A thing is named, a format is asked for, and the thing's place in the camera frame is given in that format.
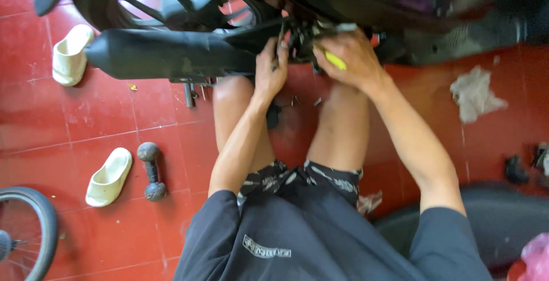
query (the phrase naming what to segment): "black t-shirt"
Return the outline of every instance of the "black t-shirt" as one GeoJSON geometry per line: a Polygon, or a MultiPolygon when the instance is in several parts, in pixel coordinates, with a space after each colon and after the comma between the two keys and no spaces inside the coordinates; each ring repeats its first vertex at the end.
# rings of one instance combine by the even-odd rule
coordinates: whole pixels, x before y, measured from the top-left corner
{"type": "Polygon", "coordinates": [[[462,214],[421,214],[408,259],[338,193],[299,187],[237,207],[218,191],[193,217],[174,280],[492,280],[462,214]]]}

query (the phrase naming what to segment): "exhaust pipe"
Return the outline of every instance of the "exhaust pipe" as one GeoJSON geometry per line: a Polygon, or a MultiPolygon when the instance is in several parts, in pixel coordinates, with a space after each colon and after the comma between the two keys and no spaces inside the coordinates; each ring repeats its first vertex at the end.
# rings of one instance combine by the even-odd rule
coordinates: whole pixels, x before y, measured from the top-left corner
{"type": "Polygon", "coordinates": [[[256,53],[217,33],[110,29],[84,51],[92,65],[116,79],[204,82],[204,76],[255,73],[256,53]]]}

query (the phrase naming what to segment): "bicycle wheel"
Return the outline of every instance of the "bicycle wheel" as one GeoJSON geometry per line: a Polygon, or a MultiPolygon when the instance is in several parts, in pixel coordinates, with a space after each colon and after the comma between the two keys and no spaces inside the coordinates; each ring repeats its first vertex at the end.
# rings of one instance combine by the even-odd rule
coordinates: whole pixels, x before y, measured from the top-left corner
{"type": "Polygon", "coordinates": [[[0,189],[0,276],[41,281],[57,248],[57,215],[28,187],[0,189]]]}

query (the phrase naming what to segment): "pink plastic bag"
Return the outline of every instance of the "pink plastic bag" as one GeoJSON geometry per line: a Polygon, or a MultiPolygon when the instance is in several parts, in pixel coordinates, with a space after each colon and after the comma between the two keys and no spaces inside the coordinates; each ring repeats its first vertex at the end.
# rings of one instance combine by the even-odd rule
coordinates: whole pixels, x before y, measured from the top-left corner
{"type": "Polygon", "coordinates": [[[528,242],[520,257],[526,263],[526,271],[517,281],[548,281],[549,233],[540,234],[528,242]]]}

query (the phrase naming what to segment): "black patterned shorts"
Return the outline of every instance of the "black patterned shorts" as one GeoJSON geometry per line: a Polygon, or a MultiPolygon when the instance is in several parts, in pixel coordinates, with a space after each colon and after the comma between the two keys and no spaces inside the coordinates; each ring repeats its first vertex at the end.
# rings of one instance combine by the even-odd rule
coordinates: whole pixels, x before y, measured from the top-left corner
{"type": "Polygon", "coordinates": [[[303,167],[298,166],[288,170],[284,162],[274,160],[261,170],[248,174],[238,193],[239,203],[248,196],[261,193],[275,194],[281,188],[291,186],[293,183],[306,183],[333,187],[351,206],[356,207],[359,199],[359,180],[362,174],[362,169],[343,172],[309,160],[305,161],[303,167]]]}

